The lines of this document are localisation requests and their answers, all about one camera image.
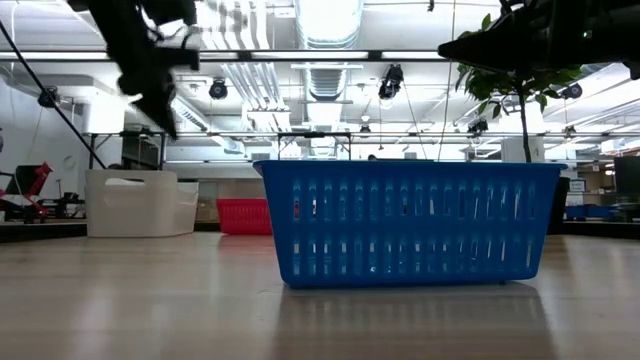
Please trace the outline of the red plastic slotted basket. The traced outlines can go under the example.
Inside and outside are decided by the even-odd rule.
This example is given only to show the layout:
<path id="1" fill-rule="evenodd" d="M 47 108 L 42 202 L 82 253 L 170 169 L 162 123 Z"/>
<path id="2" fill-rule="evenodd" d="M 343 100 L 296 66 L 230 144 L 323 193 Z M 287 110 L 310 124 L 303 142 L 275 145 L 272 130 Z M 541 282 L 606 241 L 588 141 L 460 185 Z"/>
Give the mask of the red plastic slotted basket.
<path id="1" fill-rule="evenodd" d="M 229 235 L 271 235 L 265 198 L 221 198 L 216 200 L 220 230 Z"/>

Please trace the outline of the row of blue bins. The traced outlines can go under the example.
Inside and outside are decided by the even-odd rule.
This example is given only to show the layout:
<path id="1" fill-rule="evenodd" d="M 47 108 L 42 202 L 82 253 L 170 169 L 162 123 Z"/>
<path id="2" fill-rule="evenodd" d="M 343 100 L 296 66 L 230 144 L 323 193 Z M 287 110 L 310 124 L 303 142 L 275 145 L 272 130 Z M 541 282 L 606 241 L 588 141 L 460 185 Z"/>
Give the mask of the row of blue bins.
<path id="1" fill-rule="evenodd" d="M 615 206 L 601 206 L 594 204 L 571 205 L 565 208 L 565 218 L 568 221 L 586 221 L 588 219 L 611 220 L 615 218 Z"/>

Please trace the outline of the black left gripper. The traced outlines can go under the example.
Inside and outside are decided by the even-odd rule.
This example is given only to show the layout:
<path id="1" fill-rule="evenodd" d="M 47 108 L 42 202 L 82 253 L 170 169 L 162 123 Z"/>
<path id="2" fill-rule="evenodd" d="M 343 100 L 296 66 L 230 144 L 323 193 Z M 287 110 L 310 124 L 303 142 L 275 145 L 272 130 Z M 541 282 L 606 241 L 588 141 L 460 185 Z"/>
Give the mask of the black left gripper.
<path id="1" fill-rule="evenodd" d="M 145 22 L 107 22 L 99 26 L 109 57 L 121 75 L 117 84 L 123 94 L 142 96 L 133 105 L 177 140 L 171 103 L 175 85 L 169 70 L 159 60 L 159 50 L 149 37 Z"/>

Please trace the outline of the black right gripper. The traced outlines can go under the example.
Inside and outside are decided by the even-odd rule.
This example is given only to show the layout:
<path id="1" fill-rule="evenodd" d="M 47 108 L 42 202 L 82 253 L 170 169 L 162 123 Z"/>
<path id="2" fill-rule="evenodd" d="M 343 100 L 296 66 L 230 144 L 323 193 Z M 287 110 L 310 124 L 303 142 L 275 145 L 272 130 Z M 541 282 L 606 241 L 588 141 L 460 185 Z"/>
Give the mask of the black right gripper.
<path id="1" fill-rule="evenodd" d="M 438 46 L 438 55 L 491 71 L 574 67 L 590 62 L 590 0 L 499 0 L 501 15 Z M 508 50 L 511 42 L 516 48 Z"/>

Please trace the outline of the white plastic storage bin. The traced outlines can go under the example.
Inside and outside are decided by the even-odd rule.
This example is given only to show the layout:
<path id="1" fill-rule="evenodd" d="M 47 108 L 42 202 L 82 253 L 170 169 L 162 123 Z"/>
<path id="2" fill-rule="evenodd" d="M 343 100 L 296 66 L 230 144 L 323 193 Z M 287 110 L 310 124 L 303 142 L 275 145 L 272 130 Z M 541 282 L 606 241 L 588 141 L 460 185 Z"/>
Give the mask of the white plastic storage bin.
<path id="1" fill-rule="evenodd" d="M 90 237 L 173 237 L 194 231 L 197 182 L 148 170 L 88 170 L 85 178 Z"/>

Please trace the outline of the red and black equipment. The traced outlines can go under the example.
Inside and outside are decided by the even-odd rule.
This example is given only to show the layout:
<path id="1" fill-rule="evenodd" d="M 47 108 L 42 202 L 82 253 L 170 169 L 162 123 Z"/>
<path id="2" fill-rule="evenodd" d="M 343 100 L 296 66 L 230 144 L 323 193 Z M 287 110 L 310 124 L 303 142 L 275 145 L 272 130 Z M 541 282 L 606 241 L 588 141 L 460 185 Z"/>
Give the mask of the red and black equipment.
<path id="1" fill-rule="evenodd" d="M 0 171 L 0 178 L 8 178 L 8 185 L 0 188 L 0 220 L 17 219 L 21 216 L 24 224 L 36 221 L 44 223 L 48 210 L 35 197 L 40 195 L 48 176 L 53 169 L 48 163 L 41 165 L 20 165 L 13 173 Z M 25 204 L 5 200 L 6 196 L 20 196 Z"/>

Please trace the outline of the black computer monitor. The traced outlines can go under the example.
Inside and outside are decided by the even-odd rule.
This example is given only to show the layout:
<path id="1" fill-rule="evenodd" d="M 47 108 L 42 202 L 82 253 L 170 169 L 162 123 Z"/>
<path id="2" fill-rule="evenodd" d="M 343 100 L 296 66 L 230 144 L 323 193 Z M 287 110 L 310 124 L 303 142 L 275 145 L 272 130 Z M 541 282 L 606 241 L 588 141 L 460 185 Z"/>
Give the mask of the black computer monitor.
<path id="1" fill-rule="evenodd" d="M 616 157 L 614 171 L 618 195 L 640 195 L 640 156 Z"/>

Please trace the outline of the potted green leafy plant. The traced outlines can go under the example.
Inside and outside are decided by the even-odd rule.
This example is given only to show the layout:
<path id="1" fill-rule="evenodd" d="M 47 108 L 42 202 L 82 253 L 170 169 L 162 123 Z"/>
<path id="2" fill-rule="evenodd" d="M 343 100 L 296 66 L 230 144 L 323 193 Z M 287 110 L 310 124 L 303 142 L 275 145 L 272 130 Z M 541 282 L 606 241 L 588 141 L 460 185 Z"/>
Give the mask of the potted green leafy plant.
<path id="1" fill-rule="evenodd" d="M 476 35 L 490 29 L 493 25 L 491 14 L 487 14 L 482 19 L 480 28 L 475 31 L 465 31 L 461 33 L 456 40 L 462 40 L 471 35 Z M 486 107 L 493 104 L 494 109 L 492 118 L 496 118 L 501 112 L 506 115 L 508 111 L 505 109 L 504 102 L 515 97 L 520 110 L 517 111 L 521 123 L 521 148 L 522 156 L 517 160 L 506 160 L 506 162 L 534 162 L 533 150 L 542 150 L 544 153 L 544 145 L 538 149 L 531 143 L 528 132 L 528 123 L 526 115 L 526 103 L 530 98 L 539 105 L 539 111 L 544 112 L 548 104 L 548 98 L 559 99 L 561 96 L 554 88 L 566 87 L 576 81 L 581 74 L 581 65 L 569 65 L 569 67 L 551 70 L 535 70 L 532 73 L 524 74 L 524 77 L 518 77 L 515 73 L 496 72 L 483 69 L 474 65 L 460 63 L 458 65 L 459 79 L 456 82 L 455 90 L 458 90 L 460 84 L 464 80 L 464 93 L 468 94 L 472 99 L 480 101 L 478 114 L 482 114 Z M 565 210 L 566 196 L 569 188 L 569 179 L 560 177 L 554 192 L 552 208 L 550 213 L 547 234 L 560 234 L 563 225 L 563 215 Z"/>

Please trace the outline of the blue plastic slotted basket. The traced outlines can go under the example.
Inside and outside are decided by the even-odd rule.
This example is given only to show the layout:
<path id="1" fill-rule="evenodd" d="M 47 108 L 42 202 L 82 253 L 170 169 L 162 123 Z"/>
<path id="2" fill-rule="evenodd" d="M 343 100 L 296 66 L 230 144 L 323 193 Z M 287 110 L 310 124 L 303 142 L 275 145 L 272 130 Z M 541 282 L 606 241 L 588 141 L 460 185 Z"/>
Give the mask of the blue plastic slotted basket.
<path id="1" fill-rule="evenodd" d="M 293 288 L 528 280 L 561 166 L 265 160 L 282 280 Z"/>

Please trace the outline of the black overhead frame beam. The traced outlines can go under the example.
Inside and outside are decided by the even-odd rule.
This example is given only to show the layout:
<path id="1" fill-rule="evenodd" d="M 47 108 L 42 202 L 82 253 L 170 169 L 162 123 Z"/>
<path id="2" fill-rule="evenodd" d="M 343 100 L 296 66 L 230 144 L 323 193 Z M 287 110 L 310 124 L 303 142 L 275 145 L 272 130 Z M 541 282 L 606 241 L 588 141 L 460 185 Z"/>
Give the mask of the black overhead frame beam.
<path id="1" fill-rule="evenodd" d="M 24 51 L 29 62 L 109 62 L 104 51 Z M 382 50 L 204 50 L 203 63 L 227 62 L 447 62 L 436 51 Z"/>

